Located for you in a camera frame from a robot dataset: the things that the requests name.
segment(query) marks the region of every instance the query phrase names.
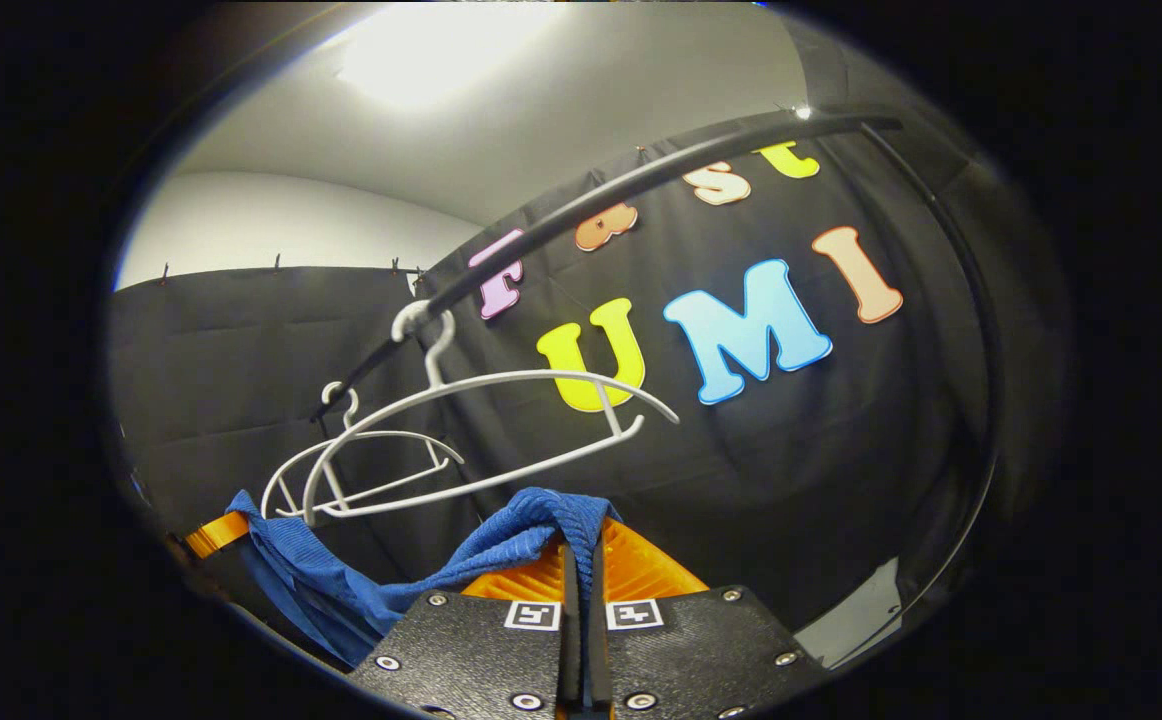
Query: hanger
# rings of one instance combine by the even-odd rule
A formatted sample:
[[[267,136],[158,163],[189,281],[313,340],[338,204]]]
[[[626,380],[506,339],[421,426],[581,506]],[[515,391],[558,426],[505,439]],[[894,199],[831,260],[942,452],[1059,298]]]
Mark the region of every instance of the hanger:
[[[324,386],[324,391],[322,391],[322,399],[324,402],[328,402],[330,393],[339,386],[340,386],[339,382],[331,382]],[[351,427],[353,416],[354,413],[357,413],[357,411],[358,411],[358,393],[354,393],[354,389],[351,388],[351,391],[349,391],[349,410],[345,411],[345,413],[342,416],[342,423],[345,425],[346,430]],[[453,460],[456,460],[458,465],[465,465],[465,459],[462,459],[461,455],[458,455],[456,449],[450,448],[447,445],[444,445],[444,442],[436,441],[436,439],[433,439],[430,435],[407,432],[407,430],[371,430],[371,432],[354,433],[354,435],[351,439],[352,441],[358,441],[358,439],[367,439],[374,437],[409,437],[419,439],[421,441],[425,441],[426,451],[430,452],[430,461],[433,462],[433,466],[430,466],[430,468],[421,470],[419,473],[408,475],[407,478],[394,480],[394,482],[392,483],[386,483],[381,487],[367,489],[367,491],[346,496],[342,491],[340,482],[337,478],[337,473],[333,471],[333,468],[331,468],[330,465],[325,465],[324,475],[328,478],[328,487],[331,488],[331,491],[333,491],[333,501],[321,503],[321,505],[315,506],[315,510],[328,510],[329,507],[332,506],[339,506],[342,510],[349,510],[349,503],[352,501],[361,501],[365,497],[388,491],[388,489],[390,488],[401,487],[404,483],[411,483],[413,480],[424,478],[426,475],[433,475],[435,473],[438,473],[438,470],[443,470],[444,468],[447,468],[449,465],[452,465]],[[284,516],[284,518],[297,518],[297,516],[303,514],[303,510],[299,507],[297,503],[293,499],[292,492],[288,489],[288,484],[284,482],[284,474],[289,468],[292,468],[292,466],[296,465],[299,461],[315,454],[315,452],[317,451],[322,451],[322,448],[328,447],[329,445],[331,445],[331,442],[337,442],[338,439],[339,438],[330,438],[327,439],[324,442],[317,442],[317,445],[307,447],[306,449],[299,452],[296,455],[289,458],[287,461],[284,461],[284,465],[279,466],[279,469],[275,470],[274,475],[271,475],[270,482],[266,483],[265,492],[261,494],[261,518],[265,518],[266,516],[266,506],[270,503],[271,492],[274,491],[275,487],[279,487],[279,491],[284,492],[284,497],[288,502],[288,510],[275,507],[274,509],[275,514]],[[443,451],[444,454],[447,455],[447,458],[444,458],[440,461],[439,456],[435,454],[435,446],[438,446],[439,451]]]
[[[404,305],[403,310],[399,311],[399,315],[395,316],[394,323],[390,327],[390,337],[395,343],[402,343],[406,334],[415,332],[418,324],[429,321],[430,315],[426,312],[426,305],[429,305],[429,301],[421,300],[413,302],[409,305]],[[511,482],[511,480],[523,478],[532,473],[555,468],[555,466],[566,465],[566,462],[595,454],[595,452],[607,451],[608,447],[618,445],[618,442],[625,442],[627,439],[639,433],[641,425],[644,425],[644,416],[637,415],[630,424],[630,427],[623,429],[617,422],[617,413],[614,411],[612,402],[608,398],[608,393],[604,393],[604,387],[621,389],[622,391],[630,393],[633,397],[648,402],[648,404],[652,405],[660,415],[665,416],[665,419],[677,424],[677,415],[665,405],[664,402],[658,399],[658,397],[643,391],[640,388],[617,382],[614,381],[612,377],[604,377],[604,375],[595,373],[580,373],[572,370],[512,370],[508,373],[476,375],[476,377],[467,377],[462,381],[445,383],[443,381],[443,375],[439,373],[439,355],[447,350],[449,345],[452,345],[452,338],[457,332],[457,323],[453,319],[452,311],[450,310],[444,310],[442,321],[443,331],[439,333],[439,340],[436,341],[425,354],[425,370],[426,379],[430,381],[430,387],[424,389],[424,391],[415,393],[415,395],[403,397],[402,399],[392,402],[389,405],[381,406],[380,410],[371,413],[367,418],[349,424],[345,427],[345,432],[337,438],[330,439],[330,441],[320,442],[320,446],[316,446],[322,447],[322,454],[320,454],[320,460],[316,460],[315,466],[310,469],[310,477],[306,480],[306,488],[302,496],[302,516],[306,519],[307,525],[315,524],[315,512],[320,510],[325,512],[325,514],[333,516],[333,518],[354,518],[354,516],[360,514],[376,514],[376,512],[415,507],[417,505],[425,505],[425,503],[429,502],[445,501],[445,498],[449,497],[459,497],[481,491],[481,489],[485,488],[498,487],[498,484]],[[608,427],[612,431],[612,435],[605,437],[595,442],[589,442],[589,445],[578,447],[576,449],[564,452],[561,455],[554,455],[553,458],[532,462],[531,465],[525,466],[525,468],[502,473],[490,478],[482,478],[475,483],[443,489],[443,491],[430,492],[417,497],[409,497],[407,501],[381,502],[375,505],[356,509],[347,509],[345,503],[335,502],[324,503],[324,505],[320,506],[313,505],[315,492],[320,489],[320,474],[327,468],[329,460],[331,460],[331,458],[337,454],[342,447],[347,445],[347,442],[352,442],[353,439],[357,438],[356,433],[361,433],[365,429],[370,429],[372,425],[375,425],[386,418],[390,418],[393,415],[401,413],[401,411],[409,409],[409,406],[417,406],[431,399],[438,399],[439,397],[453,395],[453,393],[465,391],[465,389],[517,381],[540,381],[540,379],[550,379],[550,381],[553,381],[553,379],[575,379],[575,381],[590,381],[594,383],[595,389],[598,389],[600,399],[603,401],[603,415],[608,419]],[[310,448],[307,452],[314,451],[316,451],[316,448]],[[411,480],[413,478],[395,480],[395,482],[389,483],[388,485],[372,489],[370,494],[380,492],[390,487],[401,487],[401,484],[411,482]],[[366,495],[357,495],[354,501],[360,497],[366,497]],[[352,498],[345,498],[345,501],[349,502],[352,501]]]

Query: blue towel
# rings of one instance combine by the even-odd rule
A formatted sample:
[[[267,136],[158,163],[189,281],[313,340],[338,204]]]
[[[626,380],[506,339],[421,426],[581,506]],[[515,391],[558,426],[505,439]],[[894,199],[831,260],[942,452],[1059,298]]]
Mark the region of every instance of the blue towel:
[[[422,593],[458,589],[485,573],[530,564],[540,559],[555,530],[564,531],[576,556],[584,612],[603,519],[621,520],[603,498],[523,488],[469,533],[438,573],[415,583],[383,585],[339,561],[301,518],[266,520],[248,491],[234,496],[225,511],[235,510],[248,516],[252,543],[242,545],[243,560],[261,590],[313,641],[353,667]]]

